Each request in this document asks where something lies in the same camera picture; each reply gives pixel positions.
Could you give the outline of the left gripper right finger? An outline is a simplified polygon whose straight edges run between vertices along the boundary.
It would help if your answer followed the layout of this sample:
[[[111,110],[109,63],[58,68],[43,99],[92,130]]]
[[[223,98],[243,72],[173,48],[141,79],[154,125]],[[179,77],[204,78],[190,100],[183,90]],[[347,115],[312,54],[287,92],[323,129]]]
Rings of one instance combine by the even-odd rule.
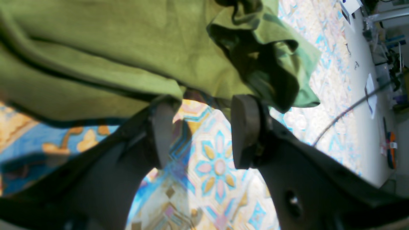
[[[298,140],[250,95],[231,100],[237,169],[258,169],[282,230],[399,230],[408,199],[375,188],[330,156]]]

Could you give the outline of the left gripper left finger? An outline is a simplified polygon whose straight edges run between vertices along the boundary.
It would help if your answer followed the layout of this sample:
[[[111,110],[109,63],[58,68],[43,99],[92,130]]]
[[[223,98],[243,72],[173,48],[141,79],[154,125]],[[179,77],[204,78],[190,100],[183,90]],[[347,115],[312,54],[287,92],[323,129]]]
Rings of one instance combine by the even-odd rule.
[[[143,178],[168,162],[179,107],[156,98],[98,145],[1,198],[1,220],[28,230],[123,230]]]

